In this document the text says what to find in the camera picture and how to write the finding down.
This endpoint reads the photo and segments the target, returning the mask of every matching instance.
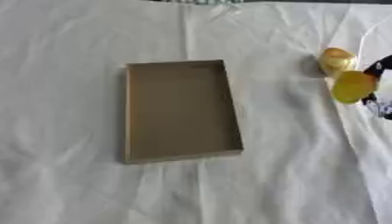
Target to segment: tan cardboard tray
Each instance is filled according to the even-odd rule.
[[[125,163],[236,153],[223,61],[129,64]]]

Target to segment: white fabric backdrop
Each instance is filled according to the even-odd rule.
[[[390,223],[390,122],[309,62],[391,6],[0,1],[0,222]],[[392,51],[391,21],[363,66]],[[240,157],[122,165],[124,63],[225,60]]]

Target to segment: yellow lid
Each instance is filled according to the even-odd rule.
[[[376,90],[376,78],[360,71],[341,72],[332,87],[332,96],[339,102],[355,103]]]

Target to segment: black and white object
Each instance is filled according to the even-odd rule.
[[[368,67],[364,73],[372,75],[380,81],[382,74],[386,69],[392,69],[392,55],[377,60],[373,65]],[[392,101],[380,100],[376,97],[375,93],[371,93],[369,96],[362,99],[362,103],[376,116],[392,120]]]

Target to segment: white cloth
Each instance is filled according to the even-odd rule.
[[[0,1],[0,223],[390,223],[392,122],[335,103],[312,56],[356,51],[391,12]],[[364,65],[390,35],[368,36]],[[122,65],[210,59],[225,60],[244,153],[119,164]]]

